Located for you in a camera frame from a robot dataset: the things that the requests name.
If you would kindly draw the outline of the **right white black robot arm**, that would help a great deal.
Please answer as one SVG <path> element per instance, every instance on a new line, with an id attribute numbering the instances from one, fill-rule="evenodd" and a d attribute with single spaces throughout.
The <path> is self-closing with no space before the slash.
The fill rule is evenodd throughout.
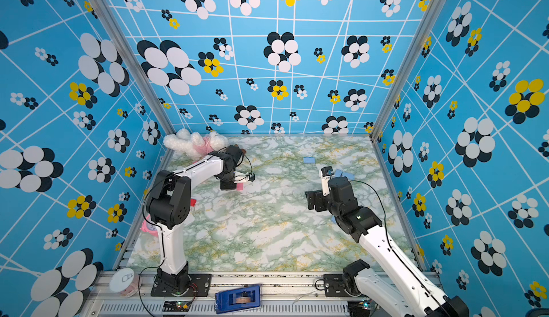
<path id="1" fill-rule="evenodd" d="M 393 241 L 382 219 L 358 203 L 346 177 L 322 175 L 321 186 L 306 192 L 308 209 L 329 212 L 389 278 L 384 281 L 369 264 L 357 260 L 343 269 L 347 296 L 368 297 L 390 316 L 469 316 L 466 303 L 458 296 L 450 297 L 424 275 Z"/>

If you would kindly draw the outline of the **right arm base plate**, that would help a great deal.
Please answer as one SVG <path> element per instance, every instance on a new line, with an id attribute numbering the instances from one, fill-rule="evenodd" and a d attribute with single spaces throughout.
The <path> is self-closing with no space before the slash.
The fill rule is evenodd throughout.
<path id="1" fill-rule="evenodd" d="M 322 279 L 323 291 L 328 298 L 364 298 L 355 284 L 343 274 L 325 274 Z"/>

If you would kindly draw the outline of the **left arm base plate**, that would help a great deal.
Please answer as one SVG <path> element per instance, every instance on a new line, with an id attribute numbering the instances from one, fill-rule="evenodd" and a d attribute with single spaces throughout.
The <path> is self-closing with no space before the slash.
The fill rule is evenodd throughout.
<path id="1" fill-rule="evenodd" d="M 210 291 L 211 274 L 186 274 L 181 276 L 161 274 L 156 276 L 151 291 L 154 297 L 206 297 Z"/>

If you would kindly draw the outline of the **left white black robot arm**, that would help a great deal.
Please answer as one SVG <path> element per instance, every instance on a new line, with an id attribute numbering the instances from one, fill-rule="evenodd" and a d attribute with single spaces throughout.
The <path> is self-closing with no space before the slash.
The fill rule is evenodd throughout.
<path id="1" fill-rule="evenodd" d="M 178 171 L 160 171 L 145 198 L 143 216 L 156 228 L 160 240 L 161 263 L 151 295 L 206 296 L 209 288 L 201 286 L 189 274 L 189 262 L 183 248 L 184 221 L 191 212 L 192 190 L 210 178 L 220 181 L 220 189 L 237 188 L 237 167 L 244 152 L 236 145 L 208 153 L 203 159 Z"/>

